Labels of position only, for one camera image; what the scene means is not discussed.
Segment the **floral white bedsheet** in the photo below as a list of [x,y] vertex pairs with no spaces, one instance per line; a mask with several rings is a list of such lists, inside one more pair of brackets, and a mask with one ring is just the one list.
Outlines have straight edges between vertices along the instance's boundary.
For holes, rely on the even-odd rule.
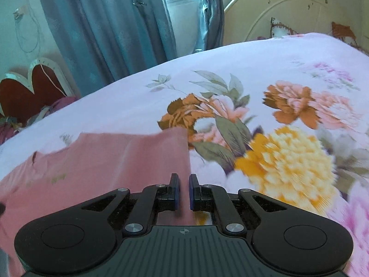
[[[1,180],[35,152],[83,133],[153,135],[183,128],[190,174],[250,188],[344,226],[349,276],[368,275],[368,57],[309,33],[233,44],[116,81],[1,144]],[[164,224],[210,222],[181,208]]]

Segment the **purple clothes pile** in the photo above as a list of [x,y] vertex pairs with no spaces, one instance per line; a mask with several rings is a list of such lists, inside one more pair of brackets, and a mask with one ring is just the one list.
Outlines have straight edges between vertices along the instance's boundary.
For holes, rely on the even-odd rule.
[[1,144],[5,143],[8,139],[17,135],[32,124],[37,123],[43,118],[72,104],[75,101],[77,101],[77,97],[74,96],[66,96],[64,98],[61,98],[51,104],[51,106],[43,106],[39,113],[27,119],[25,123],[22,123],[19,119],[15,117],[1,115]]

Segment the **blue-grey left curtain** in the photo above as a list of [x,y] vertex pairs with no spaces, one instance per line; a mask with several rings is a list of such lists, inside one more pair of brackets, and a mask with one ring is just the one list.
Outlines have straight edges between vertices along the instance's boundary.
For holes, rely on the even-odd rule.
[[40,0],[81,95],[177,57],[166,0]]

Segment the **right orange patterned pillow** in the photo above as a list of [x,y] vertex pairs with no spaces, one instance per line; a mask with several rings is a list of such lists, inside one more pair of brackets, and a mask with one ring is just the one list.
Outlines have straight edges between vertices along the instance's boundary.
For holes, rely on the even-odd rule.
[[368,50],[364,49],[357,43],[357,37],[349,26],[338,24],[336,22],[331,23],[332,36],[340,41],[348,44],[349,46],[361,51],[368,55]]

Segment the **blue-grey right curtain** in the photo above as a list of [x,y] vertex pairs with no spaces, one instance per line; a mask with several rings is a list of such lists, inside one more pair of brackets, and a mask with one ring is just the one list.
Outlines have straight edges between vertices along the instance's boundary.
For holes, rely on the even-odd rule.
[[199,0],[198,33],[194,53],[218,48],[223,43],[223,0]]

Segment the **left patterned pillow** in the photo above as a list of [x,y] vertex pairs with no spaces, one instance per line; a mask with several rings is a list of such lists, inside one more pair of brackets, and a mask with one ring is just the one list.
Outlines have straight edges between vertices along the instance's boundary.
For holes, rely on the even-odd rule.
[[272,38],[282,38],[283,36],[293,36],[298,34],[289,26],[283,24],[278,19],[272,17],[270,21],[270,36]]

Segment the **pink garment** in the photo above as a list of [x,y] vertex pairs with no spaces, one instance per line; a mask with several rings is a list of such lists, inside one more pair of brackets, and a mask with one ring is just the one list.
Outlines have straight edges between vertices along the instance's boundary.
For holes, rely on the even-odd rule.
[[33,153],[1,180],[2,265],[9,276],[23,274],[14,238],[26,223],[117,188],[137,193],[167,183],[174,173],[185,186],[190,156],[183,128],[153,135],[83,133],[59,151]]

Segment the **cream arched headboard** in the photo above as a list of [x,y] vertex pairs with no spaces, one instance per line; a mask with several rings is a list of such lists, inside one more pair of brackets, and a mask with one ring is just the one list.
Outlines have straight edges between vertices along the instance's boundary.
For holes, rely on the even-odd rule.
[[361,42],[365,0],[231,0],[225,8],[225,45],[270,38],[276,19],[297,33],[333,34],[332,24],[348,26]]

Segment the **blue-grey curtain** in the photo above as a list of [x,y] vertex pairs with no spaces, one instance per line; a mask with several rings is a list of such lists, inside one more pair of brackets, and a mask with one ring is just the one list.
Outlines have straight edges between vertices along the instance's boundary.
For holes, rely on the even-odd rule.
[[81,95],[177,57],[166,0],[40,0]]
[[218,48],[223,43],[223,0],[199,0],[198,33],[194,53]]

